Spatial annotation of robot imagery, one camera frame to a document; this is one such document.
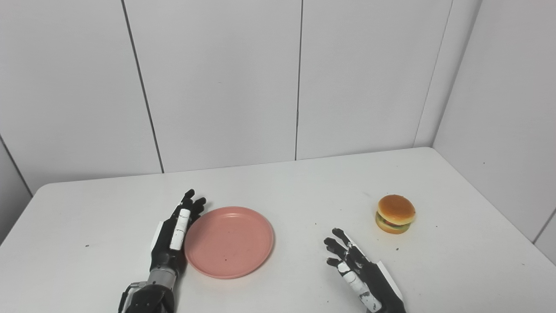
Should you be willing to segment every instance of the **burger patty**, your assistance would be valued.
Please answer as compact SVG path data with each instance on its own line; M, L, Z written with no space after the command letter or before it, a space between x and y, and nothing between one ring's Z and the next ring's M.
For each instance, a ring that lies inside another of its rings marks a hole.
M379 214L379 212L376 213L376 217L379 219L379 221L385 223L386 225L392 227L392 228L402 228L406 225L409 225L411 223L407 223L407 224L403 224L403 225L398 225L398 224L394 224L394 223L390 223L387 220L384 219L384 217L382 217L382 215Z

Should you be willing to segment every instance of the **toy hamburger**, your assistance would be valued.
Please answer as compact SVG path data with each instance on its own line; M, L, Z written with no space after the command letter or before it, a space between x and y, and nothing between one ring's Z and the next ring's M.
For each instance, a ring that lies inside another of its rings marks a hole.
M409 229L415 219L415 208L406 198L389 194L379 201L376 210L376 224L383 231L391 234L401 234Z

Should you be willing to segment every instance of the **robotic hand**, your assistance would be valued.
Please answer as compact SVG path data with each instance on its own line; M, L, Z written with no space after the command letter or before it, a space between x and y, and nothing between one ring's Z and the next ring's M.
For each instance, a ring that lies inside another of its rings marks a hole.
M176 207L169 219L160 227L160 233L151 251L151 268L148 280L129 285L122 294L118 313L121 313L128 302L131 289L138 289L131 296L126 313L174 313L175 299L172 292L174 283L186 266L183 253L185 233L205 209L206 199L191 199L195 191L185 193L181 203Z
M334 228L332 233L347 249L333 238L325 239L326 249L340 258L328 258L326 263L338 269L367 307L367 313L406 313L401 292L382 262L370 262L342 229Z

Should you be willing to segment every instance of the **bottom bun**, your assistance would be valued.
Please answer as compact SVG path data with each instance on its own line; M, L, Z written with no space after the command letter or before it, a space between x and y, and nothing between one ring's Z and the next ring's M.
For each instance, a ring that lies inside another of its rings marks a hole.
M391 233L391 234L401 234L406 232L409 229L409 225L411 225L411 223L403 225L402 227L392 227L388 224L385 224L383 221L380 220L379 218L379 214L378 212L376 213L375 216L375 222L376 224L380 227L380 229L382 229L383 231L387 232L387 233Z

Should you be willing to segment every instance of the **white table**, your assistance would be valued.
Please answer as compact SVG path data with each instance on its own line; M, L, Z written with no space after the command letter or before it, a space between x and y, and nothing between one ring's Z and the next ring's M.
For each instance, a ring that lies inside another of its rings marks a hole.
M46 185L0 246L0 312L115 312L125 287L147 278L158 221L189 188L209 210L259 211L276 243L242 278L189 267L178 312L364 312L325 263L333 227L385 263L408 313L556 307L556 267L437 152L418 148ZM404 234L374 222L388 193L416 207Z

